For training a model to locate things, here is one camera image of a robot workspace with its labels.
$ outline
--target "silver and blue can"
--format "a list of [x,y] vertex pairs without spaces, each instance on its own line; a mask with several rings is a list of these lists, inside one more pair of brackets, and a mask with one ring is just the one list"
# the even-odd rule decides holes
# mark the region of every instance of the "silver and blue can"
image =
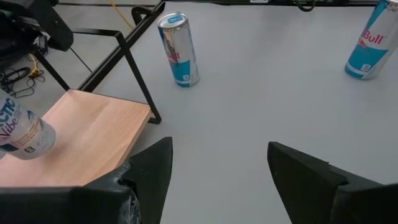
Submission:
[[376,77],[398,46],[398,0],[380,0],[362,31],[345,70],[358,79]]
[[187,15],[166,13],[159,19],[157,27],[175,82],[182,87],[195,85],[199,74]]

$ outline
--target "energy drink can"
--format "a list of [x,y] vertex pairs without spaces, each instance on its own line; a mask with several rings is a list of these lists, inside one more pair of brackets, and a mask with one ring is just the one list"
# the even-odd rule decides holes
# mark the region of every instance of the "energy drink can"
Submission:
[[0,90],[0,150],[20,159],[33,159],[55,142],[55,130]]
[[398,46],[398,0],[380,0],[373,10],[345,70],[358,79],[376,77]]
[[157,27],[175,82],[182,87],[195,85],[199,74],[187,15],[166,13],[157,22]]

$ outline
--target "can lid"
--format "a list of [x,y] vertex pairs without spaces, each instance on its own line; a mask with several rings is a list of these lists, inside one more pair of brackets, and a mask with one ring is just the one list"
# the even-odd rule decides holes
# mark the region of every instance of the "can lid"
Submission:
[[180,27],[188,20],[187,15],[183,12],[169,12],[164,14],[157,22],[160,28],[176,28]]

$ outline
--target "white table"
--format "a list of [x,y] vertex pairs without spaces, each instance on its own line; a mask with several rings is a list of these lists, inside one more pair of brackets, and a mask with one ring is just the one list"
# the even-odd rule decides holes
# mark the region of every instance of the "white table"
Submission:
[[[139,149],[174,139],[163,224],[290,223],[267,165],[269,141],[398,182],[398,54],[375,80],[344,72],[371,7],[187,2],[164,12],[176,10],[190,20],[197,86],[174,84],[156,23],[131,49],[163,117]],[[121,60],[96,92],[144,101],[128,71]]]

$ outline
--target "wooden platform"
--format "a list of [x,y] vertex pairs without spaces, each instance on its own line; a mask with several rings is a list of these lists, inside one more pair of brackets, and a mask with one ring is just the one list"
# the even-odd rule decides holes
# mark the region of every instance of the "wooden platform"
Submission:
[[57,132],[36,159],[0,160],[0,187],[85,185],[125,160],[150,117],[143,103],[69,90],[43,116]]

